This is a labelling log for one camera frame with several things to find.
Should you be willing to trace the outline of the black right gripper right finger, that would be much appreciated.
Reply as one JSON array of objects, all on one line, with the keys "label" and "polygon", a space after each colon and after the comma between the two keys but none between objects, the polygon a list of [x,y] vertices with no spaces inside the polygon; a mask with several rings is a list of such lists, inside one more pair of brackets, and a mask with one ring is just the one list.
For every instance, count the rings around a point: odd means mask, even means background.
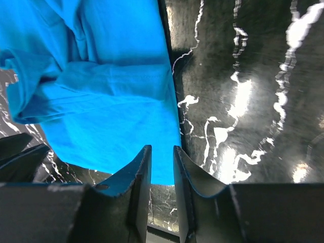
[{"label": "black right gripper right finger", "polygon": [[230,188],[173,148],[180,242],[247,242]]}]

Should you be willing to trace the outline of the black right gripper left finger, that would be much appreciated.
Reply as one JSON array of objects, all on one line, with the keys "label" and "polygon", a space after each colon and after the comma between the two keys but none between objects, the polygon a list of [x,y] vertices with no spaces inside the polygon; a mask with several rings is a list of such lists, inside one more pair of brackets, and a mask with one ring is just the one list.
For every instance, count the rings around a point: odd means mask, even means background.
[{"label": "black right gripper left finger", "polygon": [[145,242],[152,147],[108,179],[87,189],[77,208],[68,242]]}]

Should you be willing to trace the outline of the blue t shirt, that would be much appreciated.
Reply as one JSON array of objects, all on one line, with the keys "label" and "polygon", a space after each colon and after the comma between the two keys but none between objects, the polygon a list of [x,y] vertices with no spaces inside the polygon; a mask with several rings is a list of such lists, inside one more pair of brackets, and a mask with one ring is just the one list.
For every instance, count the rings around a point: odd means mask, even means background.
[{"label": "blue t shirt", "polygon": [[109,174],[152,146],[173,185],[177,101],[157,1],[1,1],[11,118],[39,124],[63,161]]}]

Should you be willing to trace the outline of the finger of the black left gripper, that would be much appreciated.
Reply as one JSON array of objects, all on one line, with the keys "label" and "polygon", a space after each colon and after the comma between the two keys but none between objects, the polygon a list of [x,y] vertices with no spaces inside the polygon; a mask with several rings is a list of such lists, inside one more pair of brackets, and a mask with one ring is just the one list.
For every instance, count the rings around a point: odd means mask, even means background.
[{"label": "finger of the black left gripper", "polygon": [[28,148],[27,133],[1,138],[1,182],[44,182],[49,177],[44,159],[50,148],[38,144]]}]

